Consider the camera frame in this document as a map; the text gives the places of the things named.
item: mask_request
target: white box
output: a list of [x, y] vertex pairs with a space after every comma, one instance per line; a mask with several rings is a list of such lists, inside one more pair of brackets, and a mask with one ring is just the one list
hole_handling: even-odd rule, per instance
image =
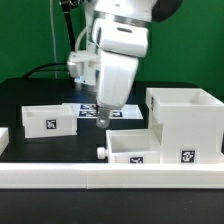
[[71, 105], [22, 107], [26, 138], [76, 135], [77, 116]]
[[107, 131], [109, 163], [216, 164], [222, 155], [224, 104], [202, 89], [148, 88], [149, 126]]
[[0, 128], [0, 155], [3, 153], [8, 144], [9, 144], [8, 128]]
[[224, 132], [221, 101], [202, 89], [148, 88], [146, 104], [149, 128], [161, 144], [161, 163], [218, 162]]
[[148, 129], [107, 131], [109, 163], [159, 163], [160, 145]]

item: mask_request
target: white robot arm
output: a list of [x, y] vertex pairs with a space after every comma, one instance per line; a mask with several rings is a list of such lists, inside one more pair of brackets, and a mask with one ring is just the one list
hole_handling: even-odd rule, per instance
[[138, 68], [138, 57], [148, 48], [146, 22], [157, 0], [99, 0], [95, 5], [92, 39], [101, 58], [97, 88], [97, 126], [107, 128], [111, 110], [126, 103]]
[[95, 69], [100, 71], [97, 82], [98, 127], [107, 128], [110, 111], [121, 109], [127, 102], [138, 58], [144, 57], [148, 48], [146, 24], [153, 18], [157, 22], [166, 19], [181, 3], [182, 0], [84, 1], [87, 50], [71, 53], [68, 68], [72, 77], [83, 73], [94, 76], [95, 71], [90, 72], [89, 65], [97, 65]]

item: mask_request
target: black tabletop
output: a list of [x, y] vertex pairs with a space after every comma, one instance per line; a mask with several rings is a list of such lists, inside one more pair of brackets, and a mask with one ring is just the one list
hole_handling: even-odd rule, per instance
[[[71, 80], [10, 79], [0, 84], [0, 127], [10, 144], [0, 162], [100, 162], [105, 130], [95, 120], [78, 120], [78, 135], [25, 139], [21, 106], [95, 103], [95, 94], [72, 87]], [[135, 82], [128, 99], [144, 120], [113, 120], [110, 129], [147, 128], [146, 87], [195, 88], [188, 83]], [[223, 224], [224, 191], [201, 189], [33, 189], [0, 190], [0, 223]]]

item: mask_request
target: white base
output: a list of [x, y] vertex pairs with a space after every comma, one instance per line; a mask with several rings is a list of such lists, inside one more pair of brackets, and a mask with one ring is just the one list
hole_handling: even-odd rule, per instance
[[2, 163], [0, 188], [224, 188], [224, 163]]

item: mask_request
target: green wall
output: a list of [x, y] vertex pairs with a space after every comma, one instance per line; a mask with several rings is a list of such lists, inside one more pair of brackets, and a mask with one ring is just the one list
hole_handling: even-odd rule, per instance
[[[69, 42], [58, 0], [54, 3], [57, 53], [63, 61]], [[72, 18], [77, 36], [84, 26], [83, 11], [73, 10]], [[224, 96], [223, 0], [184, 0], [174, 16], [149, 29], [150, 49], [137, 80], [191, 82]], [[1, 1], [0, 82], [52, 61], [49, 1]]]

